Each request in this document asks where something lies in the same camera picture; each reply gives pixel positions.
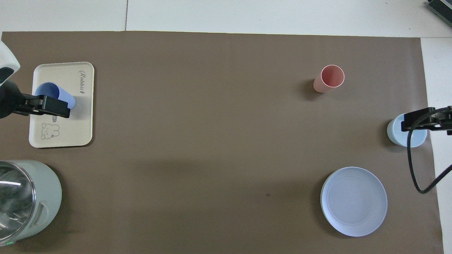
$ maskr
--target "kettle handle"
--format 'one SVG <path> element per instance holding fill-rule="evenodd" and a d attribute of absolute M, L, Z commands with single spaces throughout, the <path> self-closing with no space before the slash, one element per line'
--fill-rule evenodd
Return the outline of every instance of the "kettle handle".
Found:
<path fill-rule="evenodd" d="M 31 223 L 30 227 L 39 227 L 46 223 L 49 218 L 49 209 L 47 208 L 45 202 L 39 202 L 38 212 L 36 213 L 36 217 Z"/>

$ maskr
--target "pink cup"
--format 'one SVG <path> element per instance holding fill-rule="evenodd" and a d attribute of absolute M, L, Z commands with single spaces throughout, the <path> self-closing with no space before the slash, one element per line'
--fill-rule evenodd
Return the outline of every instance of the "pink cup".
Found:
<path fill-rule="evenodd" d="M 340 87 L 344 79 L 344 71 L 339 66 L 334 64 L 327 65 L 314 80 L 314 90 L 319 93 L 324 93 L 333 88 Z"/>

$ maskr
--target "black cable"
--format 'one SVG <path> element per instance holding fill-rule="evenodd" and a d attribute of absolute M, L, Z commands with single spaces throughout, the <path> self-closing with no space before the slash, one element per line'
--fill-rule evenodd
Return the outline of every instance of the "black cable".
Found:
<path fill-rule="evenodd" d="M 452 171 L 452 165 L 448 166 L 441 174 L 439 174 L 439 176 L 424 190 L 421 190 L 419 188 L 418 182 L 416 181 L 416 177 L 414 176 L 414 170 L 413 170 L 413 162 L 411 161 L 411 136 L 413 134 L 413 131 L 419 126 L 419 124 L 425 120 L 426 118 L 428 118 L 429 116 L 436 114 L 436 113 L 445 113 L 445 112 L 450 112 L 452 110 L 452 106 L 448 106 L 445 108 L 438 108 L 433 110 L 432 112 L 426 113 L 422 116 L 420 116 L 411 126 L 410 130 L 408 131 L 408 137 L 406 140 L 406 150 L 408 152 L 408 165 L 410 167 L 410 173 L 411 173 L 411 178 L 413 179 L 413 183 L 414 186 L 416 187 L 416 190 L 420 193 L 420 194 L 425 194 L 427 192 L 429 192 L 433 187 L 435 187 L 435 185 L 441 181 L 441 179 L 443 179 L 450 171 Z"/>

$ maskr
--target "cup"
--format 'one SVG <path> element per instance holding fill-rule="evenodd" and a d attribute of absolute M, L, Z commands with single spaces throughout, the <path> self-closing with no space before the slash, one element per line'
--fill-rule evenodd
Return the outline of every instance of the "cup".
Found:
<path fill-rule="evenodd" d="M 75 107 L 75 98 L 63 88 L 59 87 L 55 83 L 46 82 L 36 88 L 34 95 L 47 95 L 52 98 L 67 102 L 67 108 L 73 109 Z"/>
<path fill-rule="evenodd" d="M 344 71 L 339 66 L 334 64 L 327 65 L 314 80 L 314 90 L 319 93 L 324 93 L 340 87 L 344 79 Z"/>
<path fill-rule="evenodd" d="M 404 114 L 394 118 L 389 124 L 386 132 L 389 139 L 396 145 L 407 147 L 406 139 L 408 132 L 402 131 L 402 121 L 404 121 Z M 427 137 L 427 130 L 414 130 L 411 135 L 411 147 L 420 146 Z"/>

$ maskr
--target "cup rim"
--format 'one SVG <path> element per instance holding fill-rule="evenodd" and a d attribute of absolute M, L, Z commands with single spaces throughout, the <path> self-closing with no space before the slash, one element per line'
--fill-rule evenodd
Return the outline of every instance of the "cup rim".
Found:
<path fill-rule="evenodd" d="M 322 74 L 323 74 L 323 71 L 325 70 L 325 68 L 327 68 L 327 67 L 329 67 L 329 66 L 335 66 L 335 67 L 339 68 L 339 70 L 342 72 L 342 81 L 341 81 L 340 84 L 337 85 L 337 86 L 330 86 L 330 85 L 326 84 L 325 81 L 323 80 L 323 75 L 322 75 Z M 329 65 L 323 67 L 322 71 L 320 72 L 320 78 L 322 79 L 323 84 L 325 84 L 327 87 L 330 87 L 330 88 L 337 88 L 337 87 L 340 87 L 340 86 L 344 83 L 344 81 L 345 81 L 345 73 L 344 73 L 344 71 L 342 70 L 341 67 L 339 67 L 339 66 L 337 66 L 337 65 L 335 65 L 335 64 L 329 64 Z"/>

